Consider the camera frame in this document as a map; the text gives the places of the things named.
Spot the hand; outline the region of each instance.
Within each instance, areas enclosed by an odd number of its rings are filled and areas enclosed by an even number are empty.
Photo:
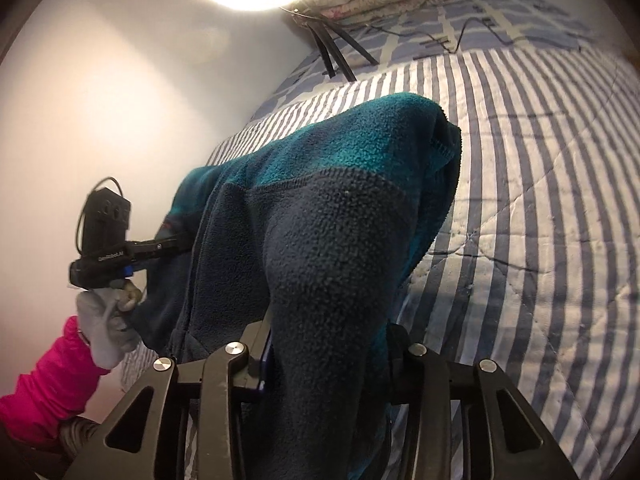
[[[78,328],[91,346],[95,365],[107,370],[115,368],[140,342],[122,313],[133,310],[142,293],[129,280],[118,285],[122,287],[86,290],[76,297]]]

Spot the striped bed sheet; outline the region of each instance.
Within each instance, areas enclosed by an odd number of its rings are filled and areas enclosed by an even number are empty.
[[[284,107],[210,163],[402,91],[439,102],[463,157],[454,205],[392,319],[449,360],[493,358],[579,477],[607,478],[640,430],[638,75],[593,48],[432,57]],[[400,410],[385,480],[397,477],[405,423]]]

